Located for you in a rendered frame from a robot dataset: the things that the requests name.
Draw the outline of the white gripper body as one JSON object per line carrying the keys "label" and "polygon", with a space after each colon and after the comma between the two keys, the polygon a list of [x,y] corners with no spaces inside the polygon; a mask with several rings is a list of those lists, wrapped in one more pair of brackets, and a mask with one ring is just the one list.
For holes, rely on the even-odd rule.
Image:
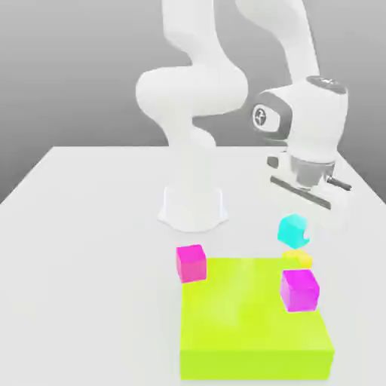
{"label": "white gripper body", "polygon": [[278,176],[270,177],[277,189],[280,201],[289,207],[290,212],[308,220],[313,228],[340,229],[349,214],[349,192],[321,181],[312,189],[295,187]]}

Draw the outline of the small cyan cube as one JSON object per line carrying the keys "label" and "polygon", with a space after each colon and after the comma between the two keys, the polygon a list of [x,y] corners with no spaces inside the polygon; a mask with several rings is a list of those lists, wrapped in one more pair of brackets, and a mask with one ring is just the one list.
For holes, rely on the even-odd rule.
{"label": "small cyan cube", "polygon": [[301,248],[310,241],[305,237],[307,226],[307,219],[298,214],[285,216],[280,221],[277,239],[293,249]]}

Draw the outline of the small yellow cube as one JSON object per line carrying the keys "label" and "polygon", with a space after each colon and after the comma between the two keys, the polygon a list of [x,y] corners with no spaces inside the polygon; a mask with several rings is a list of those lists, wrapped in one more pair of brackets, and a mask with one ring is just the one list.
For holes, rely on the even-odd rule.
{"label": "small yellow cube", "polygon": [[282,253],[282,257],[287,260],[296,261],[303,269],[311,269],[313,259],[302,249],[287,250]]}

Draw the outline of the small magenta cube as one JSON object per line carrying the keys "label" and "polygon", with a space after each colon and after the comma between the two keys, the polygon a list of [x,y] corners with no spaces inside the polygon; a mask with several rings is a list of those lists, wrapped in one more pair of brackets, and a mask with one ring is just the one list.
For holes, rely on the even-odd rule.
{"label": "small magenta cube", "polygon": [[288,312],[315,311],[320,286],[310,269],[283,270],[280,296]]}

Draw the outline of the small pink cube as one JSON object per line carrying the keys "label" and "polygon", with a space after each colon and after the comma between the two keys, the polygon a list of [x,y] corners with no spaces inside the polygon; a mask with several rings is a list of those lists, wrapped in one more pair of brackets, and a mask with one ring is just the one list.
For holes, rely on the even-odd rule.
{"label": "small pink cube", "polygon": [[207,257],[200,244],[176,248],[176,268],[182,283],[207,279]]}

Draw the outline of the large lime green box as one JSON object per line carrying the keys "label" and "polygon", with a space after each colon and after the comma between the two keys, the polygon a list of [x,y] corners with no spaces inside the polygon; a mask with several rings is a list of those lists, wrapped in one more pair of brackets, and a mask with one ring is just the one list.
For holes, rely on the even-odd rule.
{"label": "large lime green box", "polygon": [[319,311],[289,312],[295,259],[209,258],[182,286],[182,380],[326,380],[335,349]]}

